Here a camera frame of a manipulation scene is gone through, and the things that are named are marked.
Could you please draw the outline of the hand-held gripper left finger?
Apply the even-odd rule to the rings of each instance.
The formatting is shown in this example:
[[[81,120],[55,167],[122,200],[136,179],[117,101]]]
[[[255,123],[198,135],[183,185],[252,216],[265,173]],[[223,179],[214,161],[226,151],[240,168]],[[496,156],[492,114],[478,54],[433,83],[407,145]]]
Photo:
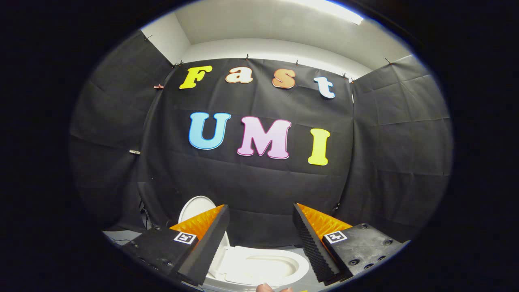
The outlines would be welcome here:
[[[229,207],[220,205],[186,221],[156,225],[122,246],[140,266],[174,283],[200,286],[229,224]]]

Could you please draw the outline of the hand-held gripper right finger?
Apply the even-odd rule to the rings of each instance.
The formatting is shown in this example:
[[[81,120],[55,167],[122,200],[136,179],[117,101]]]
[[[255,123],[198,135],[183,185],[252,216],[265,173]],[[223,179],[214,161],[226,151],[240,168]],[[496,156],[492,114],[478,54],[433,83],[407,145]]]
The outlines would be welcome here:
[[[368,223],[350,225],[302,204],[294,204],[293,223],[304,254],[323,284],[365,274],[404,247]]]

